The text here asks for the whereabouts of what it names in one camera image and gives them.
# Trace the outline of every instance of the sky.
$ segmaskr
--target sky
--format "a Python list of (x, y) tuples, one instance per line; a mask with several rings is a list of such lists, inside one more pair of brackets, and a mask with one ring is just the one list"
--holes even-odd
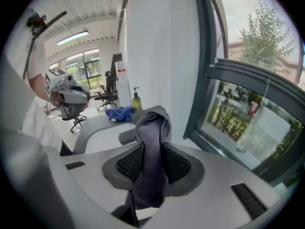
[[(222, 0), (225, 16), (227, 20), (228, 27), (228, 39), (229, 43), (240, 41), (238, 38), (240, 37), (240, 33), (238, 29), (245, 28), (248, 29), (248, 15), (251, 13), (255, 15), (254, 6), (258, 6), (257, 0)], [(282, 27), (283, 31), (285, 31), (288, 27), (290, 27), (290, 35), (288, 39), (282, 43), (285, 45), (287, 42), (291, 40), (295, 40), (295, 50), (294, 52), (287, 58), (288, 61), (298, 63), (299, 60), (299, 38), (297, 34), (297, 30), (290, 20), (289, 16), (283, 10), (280, 4), (277, 3), (278, 7), (278, 17), (285, 21), (285, 25)]]

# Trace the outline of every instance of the glass door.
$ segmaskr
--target glass door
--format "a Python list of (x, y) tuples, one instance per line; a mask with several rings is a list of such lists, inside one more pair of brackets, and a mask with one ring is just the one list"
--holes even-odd
[(87, 79), (90, 89), (104, 87), (104, 82), (102, 80), (100, 60), (89, 61), (85, 63), (87, 71)]

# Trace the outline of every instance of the window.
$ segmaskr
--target window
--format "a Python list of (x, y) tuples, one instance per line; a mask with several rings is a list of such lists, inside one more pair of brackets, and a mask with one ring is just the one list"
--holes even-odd
[(301, 70), (301, 77), (299, 81), (299, 87), (305, 91), (305, 45), (303, 43), (303, 62), (302, 62), (302, 70)]
[(68, 58), (65, 64), (66, 73), (71, 74), (78, 84), (89, 87), (82, 55)]
[(55, 64), (51, 65), (49, 68), (50, 68), (50, 70), (59, 68), (59, 63), (55, 63)]
[(216, 80), (200, 133), (251, 170), (270, 166), (293, 145), (303, 125), (272, 101), (238, 85)]
[(297, 30), (275, 0), (221, 0), (228, 33), (228, 59), (262, 67), (297, 82)]
[(85, 52), (84, 53), (84, 55), (85, 55), (85, 62), (100, 59), (99, 58), (99, 52), (100, 51), (98, 49), (94, 49), (94, 50)]
[(300, 37), (274, 0), (196, 4), (204, 40), (183, 137), (287, 191), (305, 155)]
[(81, 52), (50, 66), (50, 68), (60, 66), (66, 73), (73, 75), (78, 84), (84, 84), (90, 89), (95, 89), (104, 86), (98, 56), (98, 49)]

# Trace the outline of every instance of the white shirt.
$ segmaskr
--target white shirt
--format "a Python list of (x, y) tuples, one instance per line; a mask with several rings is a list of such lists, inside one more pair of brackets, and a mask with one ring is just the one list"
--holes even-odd
[[(4, 53), (17, 74), (23, 78), (26, 60), (32, 42), (31, 28), (26, 26), (28, 18), (32, 16), (30, 9), (17, 21), (4, 47)], [(44, 38), (39, 36), (33, 45), (26, 73), (26, 83), (39, 74), (45, 75), (47, 59), (44, 48)], [(58, 151), (61, 149), (62, 140), (54, 126), (48, 120), (43, 109), (33, 100), (22, 125), (22, 132), (37, 138), (44, 146), (52, 146)]]

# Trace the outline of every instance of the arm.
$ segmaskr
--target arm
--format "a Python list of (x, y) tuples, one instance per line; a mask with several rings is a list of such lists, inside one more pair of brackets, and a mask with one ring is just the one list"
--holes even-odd
[[(47, 102), (51, 102), (51, 99), (44, 88), (44, 77), (42, 76), (42, 74), (39, 74), (39, 75), (35, 76), (34, 78), (29, 79), (29, 83), (30, 83), (31, 89), (35, 92), (35, 94), (39, 98), (41, 98)], [(55, 95), (53, 95), (53, 96), (54, 96), (56, 105), (59, 105), (59, 103), (61, 102), (60, 94), (58, 92), (56, 92)]]

